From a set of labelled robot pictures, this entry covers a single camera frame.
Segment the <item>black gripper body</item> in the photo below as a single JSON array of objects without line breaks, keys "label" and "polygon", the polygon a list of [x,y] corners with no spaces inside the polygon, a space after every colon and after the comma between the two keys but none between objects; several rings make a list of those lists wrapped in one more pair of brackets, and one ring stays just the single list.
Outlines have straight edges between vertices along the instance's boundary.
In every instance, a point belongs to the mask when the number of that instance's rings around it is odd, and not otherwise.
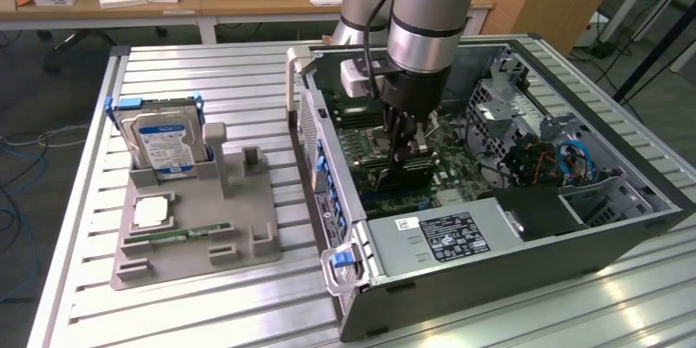
[{"label": "black gripper body", "polygon": [[450,73],[450,70],[436,73],[388,73],[380,95],[386,116],[391,118],[406,114],[415,119],[424,119],[440,105]]}]

